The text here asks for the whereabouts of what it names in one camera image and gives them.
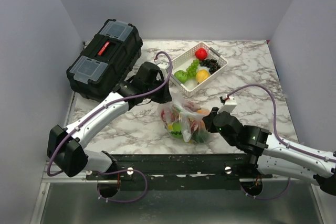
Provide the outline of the clear plastic bag of fruits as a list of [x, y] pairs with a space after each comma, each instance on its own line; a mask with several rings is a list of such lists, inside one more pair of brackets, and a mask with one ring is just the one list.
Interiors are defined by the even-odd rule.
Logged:
[[185, 143], [204, 144], [208, 141], [209, 132], [203, 118], [209, 114], [210, 110], [179, 93], [172, 94], [171, 102], [158, 106], [158, 115], [169, 135]]

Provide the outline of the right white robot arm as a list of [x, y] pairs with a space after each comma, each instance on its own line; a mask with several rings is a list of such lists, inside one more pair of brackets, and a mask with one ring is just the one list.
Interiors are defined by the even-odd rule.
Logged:
[[241, 165], [249, 178], [272, 174], [304, 180], [335, 195], [335, 153], [317, 150], [289, 140], [258, 126], [243, 125], [226, 111], [213, 108], [203, 117], [206, 129], [218, 133], [230, 145], [253, 156]]

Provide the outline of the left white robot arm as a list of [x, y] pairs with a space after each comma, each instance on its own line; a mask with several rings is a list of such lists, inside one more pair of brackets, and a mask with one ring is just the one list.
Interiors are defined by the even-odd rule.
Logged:
[[86, 150], [90, 141], [110, 122], [142, 103], [144, 99], [164, 104], [172, 97], [169, 78], [172, 66], [162, 68], [151, 62], [140, 65], [137, 73], [119, 82], [111, 93], [84, 117], [61, 127], [54, 126], [49, 133], [47, 156], [61, 173], [74, 177], [81, 171], [98, 172], [104, 179], [116, 175], [116, 160], [106, 151]]

